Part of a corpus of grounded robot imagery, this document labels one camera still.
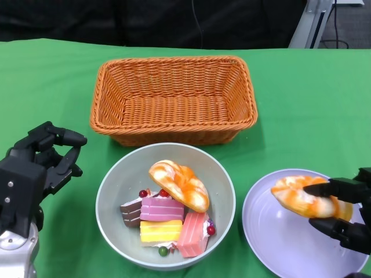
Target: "robotic hand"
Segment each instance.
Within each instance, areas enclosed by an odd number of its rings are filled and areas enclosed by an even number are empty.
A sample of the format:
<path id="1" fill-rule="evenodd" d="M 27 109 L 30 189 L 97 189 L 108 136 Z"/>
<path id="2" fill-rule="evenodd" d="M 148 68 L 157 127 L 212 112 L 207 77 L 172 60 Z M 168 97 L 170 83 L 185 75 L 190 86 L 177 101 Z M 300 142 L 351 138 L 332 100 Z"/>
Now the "robotic hand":
<path id="1" fill-rule="evenodd" d="M 304 187 L 304 191 L 314 195 L 337 197 L 352 204 L 361 203 L 359 209 L 365 224 L 349 223 L 335 218 L 313 218 L 309 223 L 320 232 L 340 241 L 340 246 L 369 255 L 371 253 L 371 167 L 360 168 L 358 175 L 348 178 L 331 178 L 328 183 Z M 361 273 L 347 277 L 371 277 Z"/>
<path id="2" fill-rule="evenodd" d="M 87 141 L 46 122 L 29 131 L 0 161 L 0 277 L 36 277 L 33 261 L 43 227 L 39 205 L 71 177 L 82 175 L 75 162 Z M 54 144 L 72 148 L 61 156 Z"/>

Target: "orange wicker basket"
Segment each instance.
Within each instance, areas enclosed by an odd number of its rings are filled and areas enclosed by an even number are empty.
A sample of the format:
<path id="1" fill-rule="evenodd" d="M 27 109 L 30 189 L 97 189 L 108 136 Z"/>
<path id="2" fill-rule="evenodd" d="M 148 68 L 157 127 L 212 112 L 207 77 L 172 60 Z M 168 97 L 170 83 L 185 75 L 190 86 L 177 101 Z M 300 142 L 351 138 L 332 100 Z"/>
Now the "orange wicker basket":
<path id="1" fill-rule="evenodd" d="M 230 142 L 256 120 L 241 58 L 132 58 L 100 67 L 90 126 L 124 146 L 211 145 Z"/>

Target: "green table surface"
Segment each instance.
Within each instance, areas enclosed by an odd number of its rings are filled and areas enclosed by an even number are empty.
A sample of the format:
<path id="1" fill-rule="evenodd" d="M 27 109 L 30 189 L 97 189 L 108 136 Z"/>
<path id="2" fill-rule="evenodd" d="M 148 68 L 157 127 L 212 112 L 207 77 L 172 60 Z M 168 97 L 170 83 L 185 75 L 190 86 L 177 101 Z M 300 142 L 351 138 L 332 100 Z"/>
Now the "green table surface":
<path id="1" fill-rule="evenodd" d="M 259 110 L 257 124 L 233 142 L 202 147 L 233 181 L 234 222 L 218 248 L 195 266 L 171 273 L 146 270 L 112 250 L 96 222 L 102 179 L 134 150 L 89 127 L 97 70 L 114 58 L 206 54 L 233 54 L 247 62 Z M 371 166 L 370 79 L 371 50 L 126 48 L 45 39 L 0 44 L 0 153 L 47 120 L 88 138 L 78 159 L 83 176 L 42 202 L 38 276 L 275 277 L 243 234 L 245 196 L 259 178 L 279 169 L 352 178 L 359 167 Z M 371 274 L 370 263 L 363 272 Z"/>

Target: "croissant toy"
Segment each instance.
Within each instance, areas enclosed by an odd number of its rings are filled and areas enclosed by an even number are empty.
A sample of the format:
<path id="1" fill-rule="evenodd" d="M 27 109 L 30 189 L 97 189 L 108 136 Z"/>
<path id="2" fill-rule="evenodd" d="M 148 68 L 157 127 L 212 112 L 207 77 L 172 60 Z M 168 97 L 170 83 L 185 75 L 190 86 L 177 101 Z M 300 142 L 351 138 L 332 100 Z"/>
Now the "croissant toy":
<path id="1" fill-rule="evenodd" d="M 285 177 L 271 188 L 272 194 L 280 204 L 301 216 L 308 218 L 336 217 L 349 221 L 353 214 L 353 205 L 330 196 L 315 197 L 306 193 L 303 188 L 308 185 L 328 182 L 322 177 L 302 175 Z"/>
<path id="2" fill-rule="evenodd" d="M 189 167 L 162 160 L 150 168 L 149 174 L 154 182 L 178 202 L 197 213 L 208 210 L 208 192 Z"/>

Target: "small candy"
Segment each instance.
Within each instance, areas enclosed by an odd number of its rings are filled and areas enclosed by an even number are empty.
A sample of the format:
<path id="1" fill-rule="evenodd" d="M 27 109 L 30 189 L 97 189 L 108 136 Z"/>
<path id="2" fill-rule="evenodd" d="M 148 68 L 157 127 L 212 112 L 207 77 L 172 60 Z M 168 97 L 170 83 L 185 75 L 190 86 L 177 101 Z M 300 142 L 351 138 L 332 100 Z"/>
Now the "small candy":
<path id="1" fill-rule="evenodd" d="M 146 190 L 141 190 L 139 192 L 139 197 L 141 198 L 147 197 L 147 195 L 148 195 L 148 192 Z"/>
<path id="2" fill-rule="evenodd" d="M 168 253 L 169 253 L 169 250 L 165 246 L 161 246 L 158 249 L 158 252 L 159 252 L 160 256 L 166 257 L 168 255 Z"/>
<path id="3" fill-rule="evenodd" d="M 160 194 L 161 197 L 168 197 L 169 196 L 169 194 L 163 189 L 160 190 L 159 194 Z"/>
<path id="4" fill-rule="evenodd" d="M 208 226 L 208 228 L 206 229 L 206 231 L 208 232 L 208 235 L 212 236 L 215 234 L 216 230 L 213 226 Z"/>

